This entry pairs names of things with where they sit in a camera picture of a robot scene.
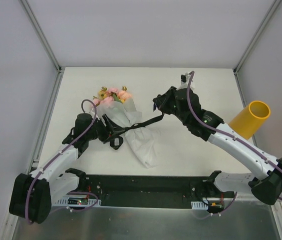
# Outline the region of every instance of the white table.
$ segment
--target white table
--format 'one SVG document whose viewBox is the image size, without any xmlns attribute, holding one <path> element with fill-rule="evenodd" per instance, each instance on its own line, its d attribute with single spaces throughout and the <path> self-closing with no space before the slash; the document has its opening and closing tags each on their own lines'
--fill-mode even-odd
<svg viewBox="0 0 282 240">
<path fill-rule="evenodd" d="M 92 99 L 102 86 L 127 86 L 133 94 L 142 121 L 160 114 L 153 112 L 152 99 L 165 93 L 170 86 L 180 85 L 180 75 L 191 68 L 135 67 L 67 67 L 58 92 L 47 131 L 39 166 L 43 165 L 68 135 L 76 116 L 81 113 L 81 101 Z M 195 93 L 202 108 L 229 122 L 243 105 L 231 69 L 195 70 Z M 192 135 L 171 115 L 147 128 L 155 133 L 158 166 L 145 168 L 125 142 L 117 151 L 109 143 L 90 142 L 87 151 L 73 168 L 96 175 L 139 176 L 209 176 L 214 170 L 247 173 L 249 170 L 220 148 Z"/>
</svg>

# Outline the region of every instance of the yellow cylinder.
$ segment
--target yellow cylinder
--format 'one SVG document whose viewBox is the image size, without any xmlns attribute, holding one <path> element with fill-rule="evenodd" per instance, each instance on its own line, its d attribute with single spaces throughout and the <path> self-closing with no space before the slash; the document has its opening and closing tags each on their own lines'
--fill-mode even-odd
<svg viewBox="0 0 282 240">
<path fill-rule="evenodd" d="M 270 115 L 271 109 L 265 102 L 253 101 L 233 118 L 229 126 L 248 140 Z"/>
</svg>

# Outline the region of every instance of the black strap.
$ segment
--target black strap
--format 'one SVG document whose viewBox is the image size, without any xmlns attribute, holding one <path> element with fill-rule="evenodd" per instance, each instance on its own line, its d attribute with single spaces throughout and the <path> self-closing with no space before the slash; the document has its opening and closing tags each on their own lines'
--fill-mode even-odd
<svg viewBox="0 0 282 240">
<path fill-rule="evenodd" d="M 164 117 L 164 113 L 162 113 L 162 115 L 160 115 L 160 116 L 156 116 L 154 118 L 151 118 L 151 119 L 149 119 L 145 122 L 133 124 L 131 127 L 129 127 L 129 129 L 145 128 L 146 126 L 148 126 L 150 124 L 159 122 L 160 120 L 163 119 L 163 117 Z"/>
</svg>

